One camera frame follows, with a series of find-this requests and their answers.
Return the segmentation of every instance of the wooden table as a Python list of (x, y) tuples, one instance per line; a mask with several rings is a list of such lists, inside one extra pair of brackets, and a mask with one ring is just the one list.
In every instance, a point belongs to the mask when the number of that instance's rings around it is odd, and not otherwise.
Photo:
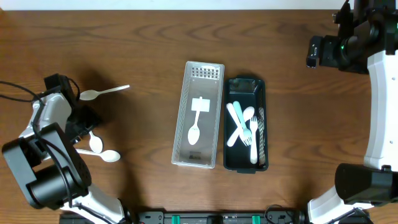
[[(82, 90), (130, 84), (89, 102), (105, 120), (95, 130), (119, 162), (82, 156), (93, 182), (136, 210), (265, 210), (302, 207), (334, 183), (342, 162), (363, 162), (369, 137), (367, 75), (305, 66), (313, 35), (336, 35), (331, 11), (2, 12), (0, 80), (45, 90), (60, 73)], [(223, 167), (220, 128), (212, 170), (171, 164), (185, 62), (225, 65), (225, 78), (253, 72), (267, 83), (266, 172)], [(0, 94), (30, 98), (8, 86)], [(1, 99), (0, 145), (18, 137), (32, 115), (27, 103)], [(77, 147), (88, 149), (88, 138)], [(31, 208), (0, 159), (0, 223), (57, 223), (60, 210)], [(371, 210), (396, 223), (396, 206)]]

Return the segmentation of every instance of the white backdrop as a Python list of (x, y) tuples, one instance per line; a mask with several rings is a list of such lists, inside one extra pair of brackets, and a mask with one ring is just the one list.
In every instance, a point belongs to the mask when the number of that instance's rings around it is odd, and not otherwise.
[(340, 9), (345, 0), (0, 0), (3, 10)]

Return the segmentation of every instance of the green clip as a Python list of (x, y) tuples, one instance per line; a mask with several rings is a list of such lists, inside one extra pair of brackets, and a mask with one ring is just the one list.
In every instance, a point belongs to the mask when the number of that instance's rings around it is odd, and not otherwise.
[(253, 224), (260, 224), (261, 223), (259, 215), (253, 215), (251, 218), (253, 219)]
[(172, 224), (180, 224), (180, 216), (179, 215), (172, 216)]

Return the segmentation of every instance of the plastic tray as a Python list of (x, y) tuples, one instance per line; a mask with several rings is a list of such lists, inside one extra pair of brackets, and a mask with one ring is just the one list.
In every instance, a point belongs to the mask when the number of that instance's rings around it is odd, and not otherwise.
[[(172, 163), (212, 169), (216, 163), (218, 126), (223, 94), (224, 65), (187, 62), (174, 137)], [(191, 145), (188, 131), (195, 122), (193, 98), (207, 101), (207, 111), (199, 114), (199, 140)]]
[[(238, 101), (242, 110), (248, 106), (255, 109), (259, 128), (256, 132), (257, 163), (250, 162), (250, 146), (245, 146), (238, 138), (232, 147), (226, 145), (230, 135), (236, 129), (236, 124), (226, 109), (227, 103)], [(268, 169), (268, 143), (266, 118), (266, 86), (257, 78), (238, 76), (229, 79), (224, 86), (224, 167), (239, 173), (253, 174), (256, 171)]]

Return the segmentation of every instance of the black plastic bin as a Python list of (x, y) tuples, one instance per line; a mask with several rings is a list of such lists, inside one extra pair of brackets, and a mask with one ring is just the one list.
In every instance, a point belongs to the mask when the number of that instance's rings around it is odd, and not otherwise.
[[(227, 140), (235, 131), (236, 124), (229, 114), (226, 105), (238, 101), (244, 111), (248, 106), (255, 109), (259, 129), (256, 132), (257, 163), (250, 162), (250, 146), (245, 146), (238, 139), (232, 147), (227, 146)], [(267, 140), (267, 115), (266, 115), (266, 86), (264, 81), (247, 76), (238, 76), (229, 79), (224, 84), (224, 167), (236, 170), (239, 173), (254, 174), (256, 171), (268, 169), (268, 140)]]

